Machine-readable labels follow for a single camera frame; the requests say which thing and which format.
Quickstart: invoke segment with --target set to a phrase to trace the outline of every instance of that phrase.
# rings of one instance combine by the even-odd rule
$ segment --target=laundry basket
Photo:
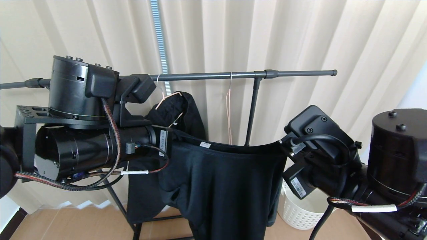
[[[300,230],[308,230],[317,224],[326,211],[328,207],[327,197],[321,190],[315,189],[301,200],[283,182],[278,213],[290,226]]]

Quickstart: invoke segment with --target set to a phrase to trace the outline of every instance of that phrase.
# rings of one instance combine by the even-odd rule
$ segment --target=curtain fold
[[[338,70],[262,80],[251,145],[280,139],[289,120],[318,105],[366,148],[372,117],[397,106],[427,60],[426,1],[160,0],[159,6],[170,73]],[[53,55],[112,66],[121,75],[161,73],[149,1],[0,1],[0,30],[2,83],[50,78]],[[223,143],[230,85],[233,144],[243,145],[253,79],[171,83],[173,91],[194,96],[209,139]],[[161,100],[160,88],[146,103],[128,104],[131,113],[147,113]],[[2,90],[0,124],[13,125],[16,105],[47,106],[48,98],[46,89]],[[127,179],[114,189],[126,202]],[[41,205],[109,199],[106,190],[66,192],[34,182],[17,184],[9,196],[30,213]]]

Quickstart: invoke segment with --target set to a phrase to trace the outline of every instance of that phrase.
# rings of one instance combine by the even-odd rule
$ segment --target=clothes rack
[[[264,70],[264,71],[253,71],[253,72],[222,72],[222,73],[184,73],[184,74],[160,74],[159,75],[150,75],[150,78],[153,81],[183,81],[183,80],[209,80],[209,79],[237,79],[237,78],[253,78],[254,86],[251,99],[251,107],[249,112],[248,128],[246,132],[245,146],[249,146],[249,141],[251,138],[252,124],[255,114],[255,106],[258,97],[258,90],[260,83],[263,79],[273,79],[277,77],[289,77],[289,76],[335,76],[337,70],[316,70],[316,71],[277,71],[277,70]],[[0,89],[9,89],[9,88],[44,88],[48,87],[50,84],[50,79],[30,79],[25,82],[12,82],[12,83],[2,83],[0,84]],[[106,179],[104,184],[107,185],[110,182]],[[108,192],[113,198],[114,202],[124,215],[127,220],[127,212],[123,204],[120,202],[117,194],[111,186],[107,187]],[[183,216],[170,216],[170,217],[160,217],[153,218],[148,222],[153,221],[162,221],[169,219],[177,219]],[[143,223],[131,224],[129,223],[131,229],[134,232],[133,240],[139,240],[141,229]],[[194,239],[193,237],[182,237],[169,240],[190,240]]]

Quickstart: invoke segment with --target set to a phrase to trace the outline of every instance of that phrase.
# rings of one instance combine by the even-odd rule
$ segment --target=dark brown baseboard
[[[9,223],[0,233],[0,240],[9,240],[12,237],[13,233],[15,233],[16,229],[18,229],[19,225],[21,224],[22,220],[24,220],[26,215],[27,212],[24,211],[22,208],[19,208],[19,210],[15,213],[12,219],[10,219]]]

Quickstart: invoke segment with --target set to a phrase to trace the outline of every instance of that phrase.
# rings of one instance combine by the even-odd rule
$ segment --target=white wall
[[[427,62],[424,64],[414,83],[412,83],[397,108],[427,109]],[[368,163],[368,158],[369,149],[360,155],[360,159],[364,163]]]
[[[18,209],[19,206],[8,196],[0,199],[0,232],[3,231]]]

